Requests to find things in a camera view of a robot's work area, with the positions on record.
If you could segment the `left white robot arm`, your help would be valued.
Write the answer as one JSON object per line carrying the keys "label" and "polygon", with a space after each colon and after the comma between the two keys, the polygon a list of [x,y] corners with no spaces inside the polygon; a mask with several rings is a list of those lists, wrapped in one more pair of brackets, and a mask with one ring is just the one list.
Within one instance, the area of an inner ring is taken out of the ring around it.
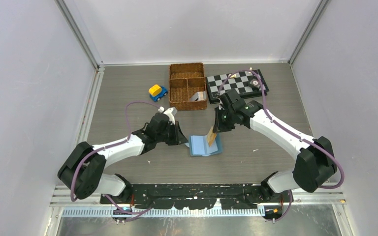
{"label": "left white robot arm", "polygon": [[156,113],[142,128],[123,139],[94,146],[86,141],[79,143],[57,176],[69,188],[73,202],[101,194],[124,204],[131,198],[131,184],[120,174],[105,174],[107,167],[129,157],[143,155],[158,143],[177,146],[187,142],[179,122],[171,114]]}

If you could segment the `blue card holder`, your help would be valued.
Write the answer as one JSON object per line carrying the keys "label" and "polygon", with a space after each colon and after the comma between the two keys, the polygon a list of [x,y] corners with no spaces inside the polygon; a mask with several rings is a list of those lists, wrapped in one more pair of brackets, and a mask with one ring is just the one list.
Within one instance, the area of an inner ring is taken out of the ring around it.
{"label": "blue card holder", "polygon": [[209,144],[207,143],[206,135],[191,135],[185,145],[189,148],[189,153],[191,156],[206,157],[223,152],[223,146],[219,134],[217,134],[211,146],[209,146]]}

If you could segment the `orange credit card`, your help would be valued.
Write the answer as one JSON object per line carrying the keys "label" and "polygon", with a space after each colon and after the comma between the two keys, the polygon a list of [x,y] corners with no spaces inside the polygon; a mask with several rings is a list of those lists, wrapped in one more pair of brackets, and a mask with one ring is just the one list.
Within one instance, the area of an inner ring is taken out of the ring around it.
{"label": "orange credit card", "polygon": [[217,133],[214,131],[214,127],[212,126],[209,132],[206,135],[206,141],[209,147],[211,147],[216,139]]}

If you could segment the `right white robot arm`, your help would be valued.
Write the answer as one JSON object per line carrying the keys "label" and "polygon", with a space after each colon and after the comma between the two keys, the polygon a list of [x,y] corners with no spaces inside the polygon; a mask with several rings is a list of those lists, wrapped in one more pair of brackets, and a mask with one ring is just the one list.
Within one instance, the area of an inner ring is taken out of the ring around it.
{"label": "right white robot arm", "polygon": [[221,94],[219,100],[213,132],[228,132],[239,124],[263,134],[295,161],[292,170],[275,172],[261,182],[261,195],[266,201],[273,202],[282,192],[292,189],[315,192],[337,172],[338,165],[327,138],[315,139],[299,132],[272,115],[259,102],[245,102],[234,89]]}

